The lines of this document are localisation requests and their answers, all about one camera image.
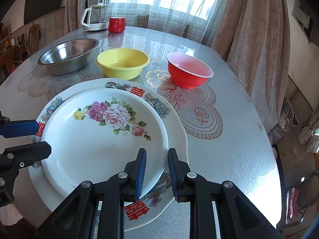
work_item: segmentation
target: kettle handle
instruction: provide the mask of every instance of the kettle handle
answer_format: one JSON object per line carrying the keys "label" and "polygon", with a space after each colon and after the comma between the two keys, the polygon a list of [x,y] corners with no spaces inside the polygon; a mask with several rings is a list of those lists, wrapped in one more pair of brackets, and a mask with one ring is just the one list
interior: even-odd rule
{"label": "kettle handle", "polygon": [[[87,12],[88,12],[88,11],[90,11],[90,12],[89,12],[89,15],[88,15],[88,17],[87,17],[87,24],[86,24],[86,23],[84,23],[84,19],[85,19],[85,16],[87,15]],[[83,15],[82,15],[81,24],[82,24],[83,26],[89,28],[89,27],[90,27],[90,20],[91,20],[91,8],[86,8],[86,9],[84,10]]]}

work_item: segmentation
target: red cup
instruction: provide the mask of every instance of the red cup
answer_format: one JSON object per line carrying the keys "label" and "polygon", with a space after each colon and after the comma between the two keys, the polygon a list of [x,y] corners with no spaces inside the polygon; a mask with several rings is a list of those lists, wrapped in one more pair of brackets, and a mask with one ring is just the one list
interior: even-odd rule
{"label": "red cup", "polygon": [[182,88],[195,89],[214,75],[207,64],[195,57],[173,52],[166,58],[172,82]]}
{"label": "red cup", "polygon": [[108,23],[110,33],[121,33],[125,31],[125,17],[112,17]]}

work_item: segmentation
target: bowl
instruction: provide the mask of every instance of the bowl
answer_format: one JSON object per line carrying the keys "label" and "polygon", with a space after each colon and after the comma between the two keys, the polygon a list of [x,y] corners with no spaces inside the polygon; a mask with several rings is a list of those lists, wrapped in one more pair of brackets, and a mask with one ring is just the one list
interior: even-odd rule
{"label": "bowl", "polygon": [[74,39],[46,51],[38,60],[54,75],[65,75],[83,68],[87,64],[90,52],[98,47],[98,41],[92,38]]}
{"label": "bowl", "polygon": [[182,53],[168,53],[168,72],[173,83],[185,89],[194,89],[214,75],[203,61]]}
{"label": "bowl", "polygon": [[169,149],[164,123],[153,107],[132,93],[109,88],[66,100],[46,123],[41,141],[52,148],[42,161],[44,172],[64,197],[82,181],[98,183],[123,172],[140,148],[147,153],[144,196],[161,177]]}
{"label": "bowl", "polygon": [[130,80],[137,77],[150,59],[132,48],[113,48],[98,55],[96,62],[107,77]]}

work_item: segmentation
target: yellow rose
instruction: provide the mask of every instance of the yellow rose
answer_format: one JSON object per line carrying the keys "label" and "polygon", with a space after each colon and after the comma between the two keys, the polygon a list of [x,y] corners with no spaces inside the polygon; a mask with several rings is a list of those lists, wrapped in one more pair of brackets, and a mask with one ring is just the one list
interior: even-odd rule
{"label": "yellow rose", "polygon": [[76,120],[81,120],[84,117],[84,114],[83,114],[83,112],[76,111],[76,112],[73,113],[73,117]]}

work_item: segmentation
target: white plate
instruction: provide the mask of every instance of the white plate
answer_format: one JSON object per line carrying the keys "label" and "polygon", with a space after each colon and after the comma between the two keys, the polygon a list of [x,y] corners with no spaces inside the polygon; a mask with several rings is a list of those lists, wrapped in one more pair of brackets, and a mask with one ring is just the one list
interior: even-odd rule
{"label": "white plate", "polygon": [[98,183],[122,172],[146,150],[142,196],[163,173],[168,138],[157,112],[140,97],[100,88],[77,94],[52,114],[41,141],[52,147],[42,161],[53,187],[67,197],[82,181]]}
{"label": "white plate", "polygon": [[[101,78],[82,82],[59,93],[47,103],[36,119],[39,123],[39,131],[36,136],[30,137],[30,142],[35,143],[41,140],[42,130],[44,129],[47,121],[58,106],[60,106],[64,101],[81,92],[97,88],[116,88],[125,90],[127,92],[137,94],[152,105],[163,120],[168,136],[169,147],[176,149],[179,160],[188,163],[186,132],[173,107],[162,96],[153,92],[149,88],[146,88],[139,83],[116,78]],[[64,200],[64,197],[57,192],[47,179],[42,168],[41,161],[30,166],[28,170],[34,187],[42,201],[51,211],[54,211]],[[140,204],[143,204],[143,207],[146,208],[146,210],[133,218],[130,215],[130,207],[133,207],[135,203],[125,207],[125,231],[143,226],[153,221],[165,210],[173,199],[174,197],[170,185],[169,170],[166,165],[164,172],[156,185],[150,192],[140,199]]]}

